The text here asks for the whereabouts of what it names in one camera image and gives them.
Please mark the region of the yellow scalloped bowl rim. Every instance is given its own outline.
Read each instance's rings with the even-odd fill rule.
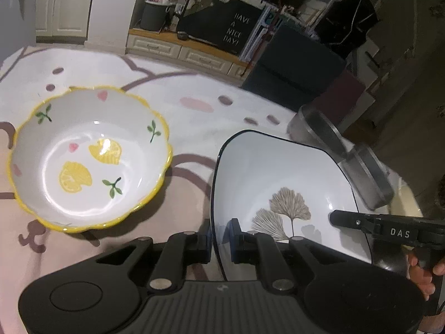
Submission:
[[[114,90],[116,92],[122,93],[128,97],[132,97],[136,100],[138,100],[143,106],[146,106],[160,121],[162,124],[162,127],[164,128],[164,133],[165,133],[165,138],[167,141],[167,150],[168,150],[168,157],[167,160],[165,162],[164,165],[164,169],[162,170],[162,174],[159,176],[159,179],[156,182],[156,185],[154,186],[154,188],[150,191],[150,193],[148,195],[146,195],[146,197],[144,197],[143,200],[141,200],[141,202],[139,202],[136,206],[134,206],[131,210],[127,211],[126,213],[124,213],[123,215],[114,218],[111,221],[108,222],[104,222],[101,224],[94,224],[94,225],[89,225],[89,226],[78,226],[78,227],[64,227],[64,226],[58,226],[56,224],[53,224],[52,222],[46,221],[43,218],[41,218],[40,216],[37,215],[37,213],[35,213],[33,210],[31,210],[28,206],[26,206],[26,204],[23,202],[23,200],[21,199],[21,197],[19,196],[19,193],[17,192],[17,188],[16,185],[14,184],[14,180],[13,180],[13,176],[12,176],[12,167],[11,167],[11,160],[13,158],[13,153],[14,153],[14,149],[16,147],[16,141],[17,141],[17,137],[19,136],[20,130],[34,117],[34,115],[41,110],[41,108],[48,104],[50,101],[60,98],[65,94],[69,94],[71,92],[75,92],[77,90],[98,90],[98,89],[110,89],[110,90]],[[148,104],[148,102],[142,98],[139,97],[138,95],[134,95],[134,94],[130,94],[130,93],[126,93],[125,91],[123,91],[122,89],[113,87],[113,86],[109,86],[109,85],[100,85],[100,86],[95,86],[93,88],[88,88],[88,87],[70,87],[66,92],[64,92],[63,94],[60,95],[55,95],[51,98],[48,98],[46,100],[44,100],[42,103],[40,103],[38,106],[36,106],[30,116],[28,117],[27,120],[25,120],[24,123],[22,123],[20,125],[20,127],[16,130],[15,134],[14,134],[14,138],[13,138],[13,149],[10,151],[9,156],[8,156],[8,168],[7,168],[7,175],[8,175],[8,180],[9,183],[11,184],[11,186],[14,189],[14,194],[16,197],[16,201],[19,204],[19,206],[24,209],[26,212],[30,213],[31,215],[34,215],[35,218],[45,227],[54,230],[54,231],[59,231],[59,232],[65,232],[65,233],[80,233],[80,232],[84,232],[84,231],[88,231],[88,230],[102,230],[102,229],[108,229],[109,227],[113,227],[119,223],[121,223],[123,220],[125,220],[131,213],[137,211],[138,209],[140,209],[141,207],[143,207],[144,205],[146,205],[148,202],[150,202],[150,200],[159,192],[159,190],[161,189],[163,183],[164,183],[164,179],[165,179],[165,172],[167,171],[168,167],[170,167],[171,161],[173,159],[173,149],[171,144],[168,142],[170,136],[170,130],[168,127],[167,122],[165,121],[164,117],[159,113],[156,112],[155,110],[152,110],[150,108],[150,105]]]

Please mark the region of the metal screw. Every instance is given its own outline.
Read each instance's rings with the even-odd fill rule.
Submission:
[[[285,291],[292,289],[294,287],[294,283],[289,279],[278,279],[272,283],[272,287],[279,291]]]
[[[154,279],[150,281],[150,287],[155,290],[165,290],[172,285],[169,279]]]

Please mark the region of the green leaf painting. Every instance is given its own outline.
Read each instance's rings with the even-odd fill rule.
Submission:
[[[151,121],[151,126],[147,126],[148,131],[151,133],[150,143],[152,143],[154,136],[160,136],[161,132],[156,130],[156,122],[154,119]]]
[[[116,192],[118,194],[122,194],[122,190],[119,187],[116,187],[116,184],[122,179],[122,177],[119,177],[117,180],[114,181],[114,183],[111,183],[110,181],[106,180],[106,179],[102,179],[102,183],[106,186],[111,186],[110,189],[110,197],[114,198],[114,196],[116,195]]]
[[[36,117],[39,118],[37,121],[38,124],[42,124],[43,120],[47,118],[50,122],[52,122],[50,116],[48,116],[48,112],[51,110],[51,104],[48,104],[45,108],[45,113],[43,112],[37,112]]]

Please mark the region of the black plate rim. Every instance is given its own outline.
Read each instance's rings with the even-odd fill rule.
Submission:
[[[264,133],[264,132],[259,132],[259,131],[257,131],[257,130],[253,130],[253,129],[244,129],[244,130],[241,130],[241,131],[235,133],[233,136],[231,136],[229,139],[227,139],[227,140],[224,142],[224,144],[221,146],[221,149],[220,149],[219,152],[218,152],[218,157],[217,157],[217,160],[216,160],[215,170],[214,170],[214,172],[213,172],[212,190],[211,190],[211,197],[210,197],[210,223],[211,223],[211,229],[212,229],[213,249],[214,249],[214,251],[215,251],[216,260],[217,260],[218,265],[219,265],[219,267],[220,267],[220,269],[221,269],[221,273],[222,273],[222,276],[223,276],[224,281],[228,281],[228,280],[227,280],[226,273],[225,273],[225,271],[224,271],[224,267],[222,266],[223,263],[222,263],[222,261],[221,261],[221,256],[220,256],[220,254],[219,254],[219,249],[218,249],[218,245],[217,245],[217,242],[216,242],[215,220],[214,220],[214,212],[213,212],[213,208],[214,208],[214,196],[215,196],[215,190],[214,190],[214,187],[215,187],[215,183],[216,183],[216,176],[217,176],[217,171],[218,171],[218,168],[219,168],[219,163],[220,163],[220,161],[221,161],[221,157],[222,157],[222,155],[223,155],[224,150],[226,149],[226,147],[228,146],[228,144],[229,144],[231,141],[233,141],[236,137],[240,136],[241,134],[248,133],[248,132],[253,132],[253,133],[262,134],[262,135],[265,135],[265,136],[267,136],[267,137],[272,137],[272,138],[280,139],[281,141],[287,141],[287,142],[289,142],[289,143],[297,144],[297,145],[299,145],[299,146],[305,146],[305,147],[309,147],[309,148],[313,148],[313,149],[317,149],[317,150],[322,151],[322,152],[323,152],[324,154],[326,154],[330,159],[332,159],[332,161],[335,163],[335,165],[336,165],[337,168],[340,170],[340,172],[342,173],[342,175],[343,175],[343,176],[346,178],[346,180],[348,181],[348,184],[349,184],[349,186],[351,187],[352,197],[354,198],[355,208],[357,209],[357,213],[359,212],[359,207],[358,207],[358,205],[357,205],[357,200],[355,199],[355,194],[354,194],[354,190],[352,189],[351,182],[349,181],[349,179],[348,179],[348,177],[346,176],[346,174],[342,171],[342,169],[341,169],[341,168],[338,166],[338,164],[335,162],[335,159],[332,158],[332,156],[331,156],[328,152],[326,152],[326,151],[324,151],[324,150],[322,150],[321,148],[318,148],[318,147],[309,146],[309,145],[304,144],[304,143],[294,142],[294,141],[291,141],[291,140],[289,140],[289,139],[285,139],[285,138],[281,138],[281,137],[273,136],[273,135],[271,135],[271,134],[267,134],[267,133]]]

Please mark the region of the pink heart painting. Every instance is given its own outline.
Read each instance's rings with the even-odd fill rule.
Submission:
[[[101,100],[101,101],[106,101],[107,97],[108,97],[108,92],[106,90],[102,90],[99,93],[97,93],[97,97]]]
[[[20,170],[20,168],[14,163],[13,164],[13,172],[17,177],[21,177],[22,176],[22,171]]]
[[[188,109],[198,110],[200,112],[204,113],[212,113],[213,108],[210,104],[206,103],[203,100],[189,98],[189,97],[183,97],[179,99],[179,102],[183,107],[186,107]]]
[[[79,145],[77,143],[70,143],[70,145],[68,146],[68,150],[71,153],[75,152],[77,148],[79,148]]]

